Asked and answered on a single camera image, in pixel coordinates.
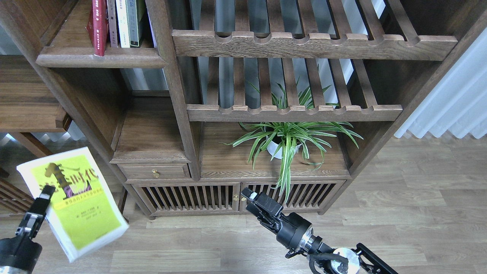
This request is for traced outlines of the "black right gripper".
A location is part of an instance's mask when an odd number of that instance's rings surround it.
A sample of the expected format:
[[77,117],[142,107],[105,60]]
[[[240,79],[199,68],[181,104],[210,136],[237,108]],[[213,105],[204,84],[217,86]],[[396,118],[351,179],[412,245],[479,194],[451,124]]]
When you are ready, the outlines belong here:
[[248,201],[246,210],[252,213],[260,224],[275,234],[276,240],[289,250],[309,250],[313,240],[311,222],[297,213],[281,213],[283,206],[266,193],[256,193],[244,188],[241,195]]

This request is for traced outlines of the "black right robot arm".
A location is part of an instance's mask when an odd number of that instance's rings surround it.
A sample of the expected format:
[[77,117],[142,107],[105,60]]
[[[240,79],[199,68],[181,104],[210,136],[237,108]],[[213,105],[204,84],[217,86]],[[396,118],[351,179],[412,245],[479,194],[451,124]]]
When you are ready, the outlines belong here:
[[285,216],[282,205],[266,193],[258,194],[244,188],[241,194],[249,201],[246,209],[288,249],[285,258],[305,256],[313,274],[319,273],[317,266],[324,274],[357,274],[361,268],[369,274],[397,273],[362,243],[358,243],[355,249],[326,245],[321,237],[313,235],[311,222],[297,213]]

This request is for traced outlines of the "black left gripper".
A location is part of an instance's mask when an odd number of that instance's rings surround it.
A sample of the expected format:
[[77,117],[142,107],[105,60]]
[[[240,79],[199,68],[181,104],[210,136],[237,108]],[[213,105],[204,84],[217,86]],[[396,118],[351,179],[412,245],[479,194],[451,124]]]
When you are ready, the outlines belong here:
[[55,191],[54,186],[44,186],[40,196],[27,210],[16,236],[1,239],[0,272],[2,274],[31,274],[42,252],[42,246],[32,239],[37,233],[46,216],[47,208]]

